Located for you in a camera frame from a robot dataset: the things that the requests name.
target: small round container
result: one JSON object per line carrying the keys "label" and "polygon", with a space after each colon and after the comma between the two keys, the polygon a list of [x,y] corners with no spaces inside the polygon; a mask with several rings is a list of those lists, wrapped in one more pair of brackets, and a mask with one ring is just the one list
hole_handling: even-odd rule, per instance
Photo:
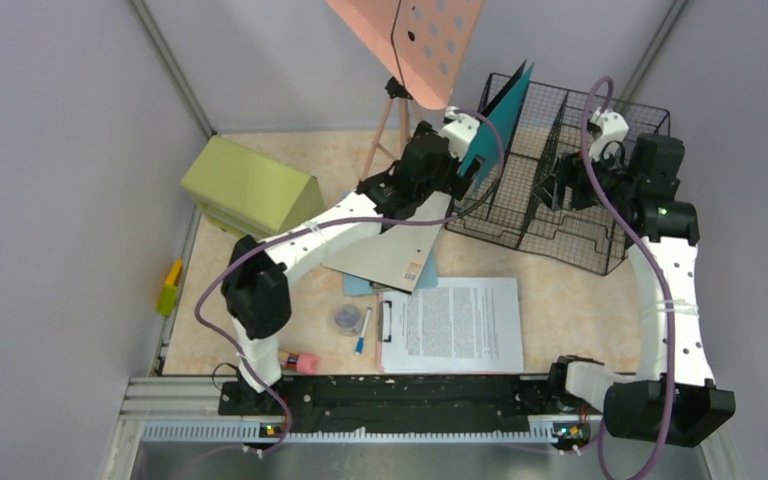
{"label": "small round container", "polygon": [[337,330],[347,337],[358,335],[363,327],[360,310],[354,305],[341,305],[334,314],[334,323],[337,324]]}

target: orange music stand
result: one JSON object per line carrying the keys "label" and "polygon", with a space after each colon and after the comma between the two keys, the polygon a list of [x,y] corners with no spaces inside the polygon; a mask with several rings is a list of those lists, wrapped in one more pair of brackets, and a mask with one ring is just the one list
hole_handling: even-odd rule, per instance
{"label": "orange music stand", "polygon": [[[393,100],[399,99],[399,143],[410,139],[408,102],[442,110],[449,102],[464,53],[484,0],[327,0],[393,79],[361,178],[366,178],[377,150],[396,159],[381,146],[381,133]],[[392,87],[393,80],[405,92]]]}

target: gray wall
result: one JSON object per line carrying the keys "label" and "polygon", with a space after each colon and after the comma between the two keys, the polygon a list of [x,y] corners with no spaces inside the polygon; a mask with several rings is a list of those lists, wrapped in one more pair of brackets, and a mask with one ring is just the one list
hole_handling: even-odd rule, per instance
{"label": "gray wall", "polygon": [[[214,129],[378,123],[389,74],[325,0],[146,3]],[[662,0],[486,0],[452,103],[477,106],[490,72],[511,72],[526,58],[537,64],[535,80],[589,89],[609,73],[619,91],[668,7]]]}
{"label": "gray wall", "polygon": [[124,1],[0,0],[0,480],[100,473],[203,143]]}
{"label": "gray wall", "polygon": [[768,2],[694,2],[640,100],[670,108],[685,141],[705,349],[735,391],[749,478],[768,478]]}

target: wooden tripod leg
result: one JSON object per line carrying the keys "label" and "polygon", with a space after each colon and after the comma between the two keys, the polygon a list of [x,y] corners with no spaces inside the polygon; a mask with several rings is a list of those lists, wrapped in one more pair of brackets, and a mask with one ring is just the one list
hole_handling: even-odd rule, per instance
{"label": "wooden tripod leg", "polygon": [[366,164],[363,166],[363,173],[360,174],[360,179],[364,180],[369,176],[369,168],[372,167],[372,159],[375,158],[375,151],[381,147],[381,133],[384,132],[384,124],[387,123],[387,117],[390,116],[390,108],[393,106],[393,99],[388,98],[387,103],[384,105],[384,114],[381,115],[381,121],[378,122],[378,129],[375,131],[375,136],[372,137],[372,145],[369,146],[369,153],[366,155]]}
{"label": "wooden tripod leg", "polygon": [[404,152],[410,139],[410,112],[408,112],[408,99],[399,99],[399,152]]}

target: barcode label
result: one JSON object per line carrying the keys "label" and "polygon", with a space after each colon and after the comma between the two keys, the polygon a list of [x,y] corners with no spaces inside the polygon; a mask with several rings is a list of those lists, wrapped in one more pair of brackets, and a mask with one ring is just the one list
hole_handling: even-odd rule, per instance
{"label": "barcode label", "polygon": [[408,265],[408,269],[405,272],[405,280],[415,282],[419,278],[419,274],[422,273],[422,265],[419,263],[411,262]]}

